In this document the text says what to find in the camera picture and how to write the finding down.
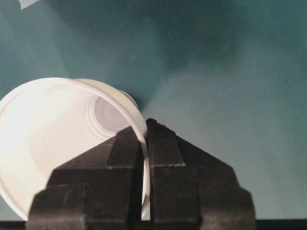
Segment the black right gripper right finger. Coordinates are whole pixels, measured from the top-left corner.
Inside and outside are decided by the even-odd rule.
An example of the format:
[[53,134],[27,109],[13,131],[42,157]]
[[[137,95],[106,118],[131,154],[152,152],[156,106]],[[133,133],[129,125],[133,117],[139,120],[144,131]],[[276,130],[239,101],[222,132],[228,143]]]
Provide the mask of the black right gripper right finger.
[[252,196],[234,169],[150,118],[151,219],[156,230],[254,230]]

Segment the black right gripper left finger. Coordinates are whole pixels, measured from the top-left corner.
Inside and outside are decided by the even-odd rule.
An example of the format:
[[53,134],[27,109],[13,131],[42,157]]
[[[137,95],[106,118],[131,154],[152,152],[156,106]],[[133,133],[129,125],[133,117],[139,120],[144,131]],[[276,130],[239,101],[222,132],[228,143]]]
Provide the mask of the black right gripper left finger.
[[141,219],[143,156],[131,127],[55,168],[28,230],[131,230]]

